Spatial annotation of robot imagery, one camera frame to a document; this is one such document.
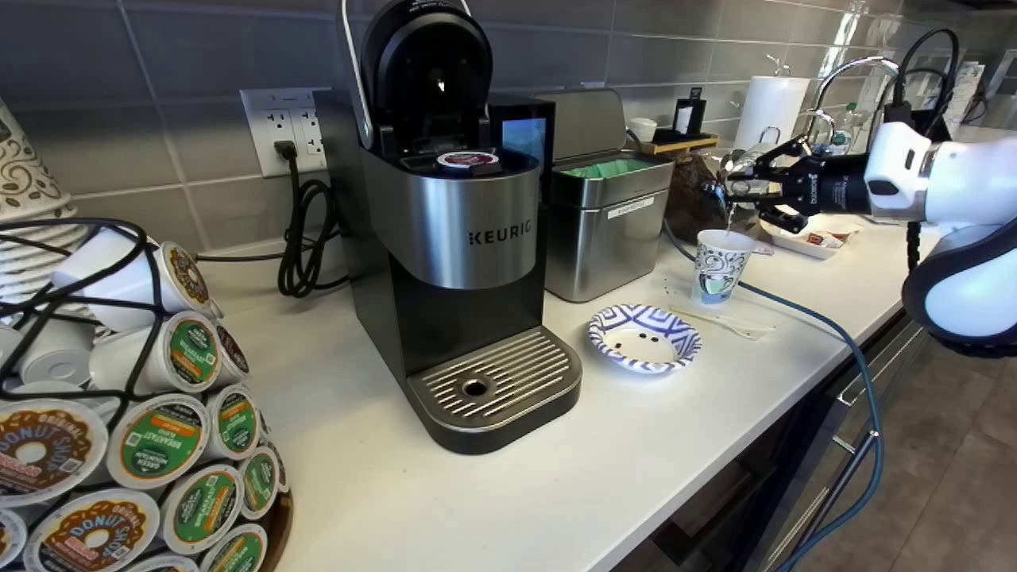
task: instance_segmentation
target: stainless steel container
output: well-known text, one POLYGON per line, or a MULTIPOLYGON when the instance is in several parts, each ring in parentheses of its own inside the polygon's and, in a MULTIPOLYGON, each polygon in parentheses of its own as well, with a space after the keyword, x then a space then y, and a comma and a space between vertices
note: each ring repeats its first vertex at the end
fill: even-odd
POLYGON ((590 300, 649 273, 667 205, 671 161, 561 165, 547 183, 547 290, 590 300))
POLYGON ((555 105, 543 287, 566 300, 590 300, 654 268, 674 165, 622 152, 618 93, 542 97, 555 105))

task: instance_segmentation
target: coffee maker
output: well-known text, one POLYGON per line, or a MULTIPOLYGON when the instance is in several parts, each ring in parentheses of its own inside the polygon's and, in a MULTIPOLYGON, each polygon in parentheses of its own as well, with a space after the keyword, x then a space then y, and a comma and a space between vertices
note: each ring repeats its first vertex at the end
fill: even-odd
POLYGON ((571 408, 579 358, 543 318, 542 165, 500 145, 471 7, 401 0, 321 105, 356 318, 428 435, 465 455, 571 408))

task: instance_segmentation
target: coffee maker lid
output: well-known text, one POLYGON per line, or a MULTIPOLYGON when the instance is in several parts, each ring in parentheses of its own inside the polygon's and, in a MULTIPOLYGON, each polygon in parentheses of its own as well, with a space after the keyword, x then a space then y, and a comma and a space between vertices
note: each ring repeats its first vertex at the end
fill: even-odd
POLYGON ((490 40, 451 7, 388 7, 369 31, 366 57, 369 97, 381 121, 477 116, 488 105, 490 40))

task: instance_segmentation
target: white countertop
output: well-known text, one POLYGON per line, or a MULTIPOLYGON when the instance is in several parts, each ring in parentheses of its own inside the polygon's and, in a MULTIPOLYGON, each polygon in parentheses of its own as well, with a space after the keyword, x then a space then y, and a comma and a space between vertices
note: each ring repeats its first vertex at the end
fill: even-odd
MULTIPOLYGON (((543 325, 584 358, 571 412, 514 445, 443 450, 381 364, 350 290, 288 300, 273 268, 207 268, 256 362, 256 396, 293 474, 296 531, 283 572, 332 567, 610 567, 850 350, 823 327, 734 292, 690 300, 693 262, 665 248, 657 269, 590 305, 547 295, 543 325), (636 379, 584 343, 613 300, 696 309, 769 333, 690 325, 703 350, 667 379, 636 379)), ((865 336, 899 309, 904 227, 870 224, 830 260, 776 251, 747 279, 865 336)))

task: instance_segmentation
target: wire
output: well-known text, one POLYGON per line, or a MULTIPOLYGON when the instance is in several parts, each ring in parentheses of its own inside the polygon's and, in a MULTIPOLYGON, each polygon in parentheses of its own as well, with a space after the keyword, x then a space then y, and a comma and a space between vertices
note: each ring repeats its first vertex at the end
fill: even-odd
MULTIPOLYGON (((678 236, 665 224, 671 245, 687 257, 687 260, 696 260, 679 242, 678 236)), ((870 462, 870 474, 867 474, 867 484, 865 484, 865 492, 850 505, 842 509, 836 519, 830 519, 828 523, 819 523, 814 533, 800 538, 800 543, 781 558, 781 572, 791 572, 810 549, 817 549, 828 538, 833 538, 839 527, 846 527, 851 519, 858 519, 870 499, 879 494, 881 484, 883 484, 883 470, 887 470, 887 445, 883 445, 883 412, 881 412, 881 401, 879 401, 879 389, 874 389, 874 379, 870 379, 870 364, 860 352, 860 345, 855 343, 855 336, 839 327, 833 318, 814 311, 814 309, 805 309, 791 297, 781 297, 769 290, 760 290, 755 281, 744 281, 737 279, 737 287, 744 287, 747 292, 755 295, 764 295, 769 300, 778 300, 786 309, 794 309, 819 325, 828 325, 850 350, 851 350, 851 358, 855 358, 855 368, 858 368, 858 379, 860 379, 860 388, 865 388, 865 401, 867 401, 867 429, 874 435, 874 462, 870 462)))
POLYGON ((925 31, 899 60, 899 74, 894 78, 894 105, 905 105, 905 76, 912 69, 916 55, 925 48, 925 40, 933 40, 935 36, 944 36, 949 40, 949 69, 942 78, 942 93, 937 102, 933 109, 933 121, 925 126, 925 133, 948 114, 949 97, 953 97, 953 85, 956 85, 956 74, 960 74, 960 37, 953 28, 933 28, 925 31))
POLYGON ((288 170, 288 187, 293 187, 293 205, 288 205, 288 221, 283 231, 283 251, 268 251, 268 253, 241 253, 241 257, 215 257, 215 253, 201 253, 194 260, 201 262, 259 262, 259 260, 280 260, 277 269, 277 290, 293 297, 304 297, 316 290, 333 290, 350 281, 350 275, 321 281, 321 268, 326 268, 326 251, 332 238, 350 236, 339 205, 333 197, 333 187, 326 180, 300 180, 300 165, 296 165, 296 145, 293 140, 277 140, 277 152, 286 161, 288 170), (313 205, 326 202, 326 221, 316 238, 307 238, 307 216, 313 205))

